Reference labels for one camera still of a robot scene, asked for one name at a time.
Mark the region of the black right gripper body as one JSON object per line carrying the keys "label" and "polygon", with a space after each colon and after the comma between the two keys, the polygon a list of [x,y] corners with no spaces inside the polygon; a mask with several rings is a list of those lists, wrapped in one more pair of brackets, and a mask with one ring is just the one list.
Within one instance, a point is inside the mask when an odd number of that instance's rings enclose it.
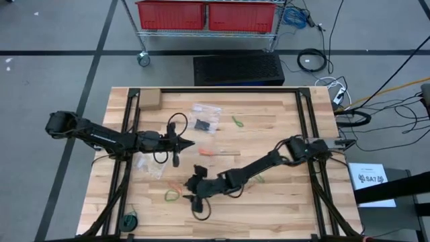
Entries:
{"label": "black right gripper body", "polygon": [[187,189],[197,197],[209,198],[223,193],[224,180],[222,178],[203,179],[194,175],[188,179]]}

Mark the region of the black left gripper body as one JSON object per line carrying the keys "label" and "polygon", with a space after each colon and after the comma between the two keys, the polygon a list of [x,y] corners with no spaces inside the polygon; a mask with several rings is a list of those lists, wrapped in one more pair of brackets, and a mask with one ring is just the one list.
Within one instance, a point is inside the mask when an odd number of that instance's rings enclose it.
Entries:
{"label": "black left gripper body", "polygon": [[172,144],[168,134],[157,131],[140,131],[136,133],[137,150],[141,153],[162,153],[172,151]]}

